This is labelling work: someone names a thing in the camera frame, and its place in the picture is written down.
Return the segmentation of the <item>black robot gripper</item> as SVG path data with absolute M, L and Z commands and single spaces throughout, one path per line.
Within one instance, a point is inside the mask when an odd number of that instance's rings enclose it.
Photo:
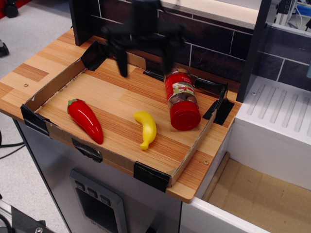
M 126 50 L 161 49 L 163 72 L 167 74 L 171 71 L 175 50 L 184 44 L 185 26 L 160 19 L 159 9 L 163 9 L 159 0 L 133 0 L 127 21 L 103 28 L 108 44 L 114 47 L 116 61 L 123 77 L 128 76 Z

